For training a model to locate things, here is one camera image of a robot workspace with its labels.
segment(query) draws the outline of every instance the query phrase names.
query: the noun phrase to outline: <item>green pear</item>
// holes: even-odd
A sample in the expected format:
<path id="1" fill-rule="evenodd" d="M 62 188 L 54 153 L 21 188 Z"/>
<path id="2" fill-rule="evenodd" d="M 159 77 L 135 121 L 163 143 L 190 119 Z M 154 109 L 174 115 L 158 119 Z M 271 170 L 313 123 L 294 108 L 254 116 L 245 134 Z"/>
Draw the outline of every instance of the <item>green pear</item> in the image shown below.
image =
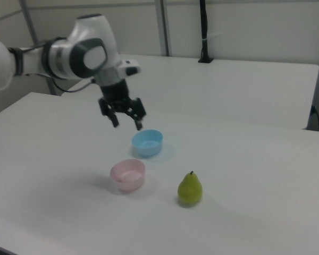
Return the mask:
<path id="1" fill-rule="evenodd" d="M 179 185 L 177 194 L 185 203 L 197 203 L 201 199 L 202 185 L 193 171 L 184 177 Z"/>

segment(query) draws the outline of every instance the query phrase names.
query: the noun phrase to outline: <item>white table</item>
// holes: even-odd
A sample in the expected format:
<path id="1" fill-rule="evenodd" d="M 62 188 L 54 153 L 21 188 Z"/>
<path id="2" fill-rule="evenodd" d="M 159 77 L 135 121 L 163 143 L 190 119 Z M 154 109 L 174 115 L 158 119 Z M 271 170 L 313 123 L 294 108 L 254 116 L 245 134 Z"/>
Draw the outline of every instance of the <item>white table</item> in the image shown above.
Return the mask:
<path id="1" fill-rule="evenodd" d="M 163 150 L 146 182 L 109 179 L 137 156 L 133 121 L 96 102 L 31 93 L 0 113 L 0 247 L 19 255 L 319 255 L 319 132 L 148 111 Z M 177 188 L 195 171 L 195 207 Z"/>
<path id="2" fill-rule="evenodd" d="M 122 55 L 138 60 L 140 74 L 127 78 L 131 97 L 146 109 L 215 117 L 253 124 L 307 127 L 317 65 Z M 78 89 L 88 80 L 79 82 Z M 92 85 L 63 97 L 97 101 Z"/>

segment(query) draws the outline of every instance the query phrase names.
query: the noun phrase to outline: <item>blue bowl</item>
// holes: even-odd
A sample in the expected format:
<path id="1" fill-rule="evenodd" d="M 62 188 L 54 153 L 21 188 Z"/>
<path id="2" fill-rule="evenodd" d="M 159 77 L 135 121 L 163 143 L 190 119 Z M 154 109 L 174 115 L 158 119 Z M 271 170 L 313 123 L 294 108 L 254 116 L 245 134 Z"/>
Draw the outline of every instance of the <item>blue bowl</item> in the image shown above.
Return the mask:
<path id="1" fill-rule="evenodd" d="M 132 145 L 142 157 L 150 157 L 162 149 L 163 135 L 157 130 L 144 130 L 132 138 Z"/>

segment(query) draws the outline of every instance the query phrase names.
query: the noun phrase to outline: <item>black pole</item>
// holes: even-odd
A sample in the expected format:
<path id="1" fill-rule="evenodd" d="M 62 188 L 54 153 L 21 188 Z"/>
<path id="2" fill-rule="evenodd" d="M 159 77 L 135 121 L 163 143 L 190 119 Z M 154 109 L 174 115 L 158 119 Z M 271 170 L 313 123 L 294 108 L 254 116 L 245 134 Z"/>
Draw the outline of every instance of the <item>black pole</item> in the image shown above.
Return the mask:
<path id="1" fill-rule="evenodd" d="M 208 56 L 208 40 L 207 40 L 207 31 L 208 31 L 208 20 L 206 12 L 206 1 L 200 0 L 200 13 L 201 13 L 201 32 L 202 32 L 202 55 L 199 63 L 210 63 L 213 61 L 212 58 Z"/>

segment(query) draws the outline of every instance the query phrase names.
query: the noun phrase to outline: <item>plastic bowl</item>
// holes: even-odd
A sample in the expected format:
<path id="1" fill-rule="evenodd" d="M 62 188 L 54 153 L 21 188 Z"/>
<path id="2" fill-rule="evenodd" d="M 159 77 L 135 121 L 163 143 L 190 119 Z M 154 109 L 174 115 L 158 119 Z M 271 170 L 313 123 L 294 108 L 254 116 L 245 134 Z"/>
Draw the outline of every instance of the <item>plastic bowl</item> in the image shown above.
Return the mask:
<path id="1" fill-rule="evenodd" d="M 163 135 L 157 130 L 144 130 L 132 138 L 132 145 L 142 157 L 150 157 L 162 149 Z"/>
<path id="2" fill-rule="evenodd" d="M 135 190 L 144 183 L 145 165 L 138 159 L 120 161 L 111 168 L 110 177 L 120 190 Z"/>

